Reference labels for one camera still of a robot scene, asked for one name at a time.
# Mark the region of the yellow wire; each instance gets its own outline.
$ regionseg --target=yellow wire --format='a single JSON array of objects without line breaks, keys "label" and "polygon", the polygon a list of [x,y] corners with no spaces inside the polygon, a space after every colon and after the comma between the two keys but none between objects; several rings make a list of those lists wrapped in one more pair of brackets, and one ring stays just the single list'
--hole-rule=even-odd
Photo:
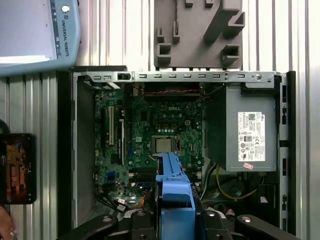
[{"label": "yellow wire", "polygon": [[252,194],[254,194],[254,193],[257,191],[257,188],[256,188],[255,190],[252,190],[251,192],[249,192],[249,193],[247,193],[247,194],[245,194],[245,195],[243,195],[243,196],[238,196],[238,197],[230,196],[230,195],[227,194],[225,191],[223,191],[223,189],[222,189],[221,186],[220,186],[220,182],[219,182],[219,170],[220,170],[220,167],[218,166],[217,169],[216,169],[216,174],[215,174],[216,183],[217,183],[217,185],[218,185],[218,188],[219,188],[220,192],[221,192],[225,197],[227,197],[228,199],[233,199],[233,200],[245,199],[245,198],[251,196]]}]

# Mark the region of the cpu socket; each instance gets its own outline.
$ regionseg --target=cpu socket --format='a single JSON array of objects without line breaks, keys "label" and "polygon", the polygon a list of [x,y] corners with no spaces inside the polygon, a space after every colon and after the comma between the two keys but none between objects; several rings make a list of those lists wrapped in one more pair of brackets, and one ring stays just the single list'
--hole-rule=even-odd
[{"label": "cpu socket", "polygon": [[151,152],[152,154],[170,153],[176,150],[176,141],[174,136],[152,136]]}]

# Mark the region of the expansion slot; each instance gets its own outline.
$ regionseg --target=expansion slot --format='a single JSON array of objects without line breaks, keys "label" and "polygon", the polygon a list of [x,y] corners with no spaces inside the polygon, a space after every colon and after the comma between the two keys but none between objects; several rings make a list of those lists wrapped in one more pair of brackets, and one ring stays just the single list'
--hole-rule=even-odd
[{"label": "expansion slot", "polygon": [[108,107],[108,114],[109,114],[109,145],[115,144],[115,107],[109,106]]},{"label": "expansion slot", "polygon": [[100,128],[100,142],[101,142],[101,149],[102,149],[102,155],[106,156],[106,125],[107,125],[107,109],[101,108],[100,114],[101,114],[101,128]]},{"label": "expansion slot", "polygon": [[125,165],[125,120],[119,120],[118,127],[118,155],[119,165]]}]

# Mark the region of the red cable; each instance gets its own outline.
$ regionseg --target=red cable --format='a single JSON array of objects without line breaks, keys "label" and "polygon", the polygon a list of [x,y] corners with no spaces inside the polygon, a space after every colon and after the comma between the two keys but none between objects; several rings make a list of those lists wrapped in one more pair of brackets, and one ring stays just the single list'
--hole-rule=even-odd
[{"label": "red cable", "polygon": [[192,93],[192,92],[199,92],[197,89],[190,89],[190,90],[166,90],[166,91],[145,91],[144,94],[171,94],[171,93],[179,93],[179,94],[185,94],[185,93]]}]

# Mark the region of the smartphone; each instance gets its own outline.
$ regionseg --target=smartphone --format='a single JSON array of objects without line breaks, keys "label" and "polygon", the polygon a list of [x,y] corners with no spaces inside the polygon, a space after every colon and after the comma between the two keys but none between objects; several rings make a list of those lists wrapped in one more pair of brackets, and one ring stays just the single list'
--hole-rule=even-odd
[{"label": "smartphone", "polygon": [[35,137],[0,134],[0,204],[32,204],[37,199]]}]

